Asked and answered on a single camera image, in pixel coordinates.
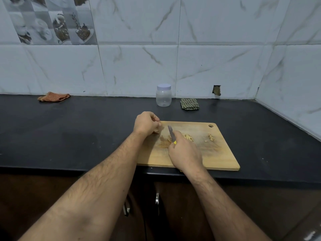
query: countertop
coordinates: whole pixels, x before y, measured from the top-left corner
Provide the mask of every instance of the countertop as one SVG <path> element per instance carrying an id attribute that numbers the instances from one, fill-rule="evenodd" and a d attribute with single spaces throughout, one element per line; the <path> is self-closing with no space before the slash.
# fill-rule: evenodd
<path id="1" fill-rule="evenodd" d="M 216 123 L 240 170 L 210 170 L 219 182 L 298 188 L 321 187 L 321 142 L 251 100 L 198 99 L 199 110 L 180 99 L 159 107 L 155 98 L 71 96 L 59 103 L 37 96 L 0 95 L 2 172 L 90 170 L 131 133 L 143 111 L 164 121 Z M 175 168 L 137 166 L 136 175 L 184 177 Z"/>

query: jar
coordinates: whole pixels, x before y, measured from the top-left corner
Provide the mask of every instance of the jar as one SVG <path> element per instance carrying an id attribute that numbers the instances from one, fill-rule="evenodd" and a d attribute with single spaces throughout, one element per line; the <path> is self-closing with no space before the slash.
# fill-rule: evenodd
<path id="1" fill-rule="evenodd" d="M 172 91 L 170 84 L 160 84 L 157 86 L 156 103 L 161 107 L 168 107 L 172 102 Z"/>

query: knife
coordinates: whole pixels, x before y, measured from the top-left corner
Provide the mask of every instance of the knife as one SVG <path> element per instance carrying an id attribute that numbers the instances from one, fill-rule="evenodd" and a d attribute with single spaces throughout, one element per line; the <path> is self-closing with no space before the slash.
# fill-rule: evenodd
<path id="1" fill-rule="evenodd" d="M 170 135 L 171 135 L 171 138 L 172 138 L 172 142 L 174 144 L 176 144 L 176 137 L 175 137 L 175 134 L 173 133 L 173 128 L 172 126 L 168 125 L 168 130 L 170 131 Z"/>

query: cutting board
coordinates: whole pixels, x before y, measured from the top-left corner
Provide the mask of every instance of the cutting board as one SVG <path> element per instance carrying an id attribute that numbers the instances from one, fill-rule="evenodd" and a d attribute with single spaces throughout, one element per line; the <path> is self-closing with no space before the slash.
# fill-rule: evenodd
<path id="1" fill-rule="evenodd" d="M 148 136 L 138 154 L 138 165 L 174 167 L 168 156 L 167 147 L 171 144 L 168 125 L 183 135 L 189 134 L 203 156 L 203 165 L 207 169 L 238 171 L 239 163 L 235 159 L 223 135 L 215 123 L 162 121 L 159 134 Z M 208 134 L 214 137 L 211 141 Z"/>

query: green checkered cloth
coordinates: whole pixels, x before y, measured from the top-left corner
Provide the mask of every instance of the green checkered cloth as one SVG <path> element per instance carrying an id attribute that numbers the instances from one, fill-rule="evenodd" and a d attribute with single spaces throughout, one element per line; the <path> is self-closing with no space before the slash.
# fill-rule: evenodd
<path id="1" fill-rule="evenodd" d="M 183 98 L 181 99 L 181 105 L 184 110 L 198 110 L 200 108 L 196 99 Z"/>

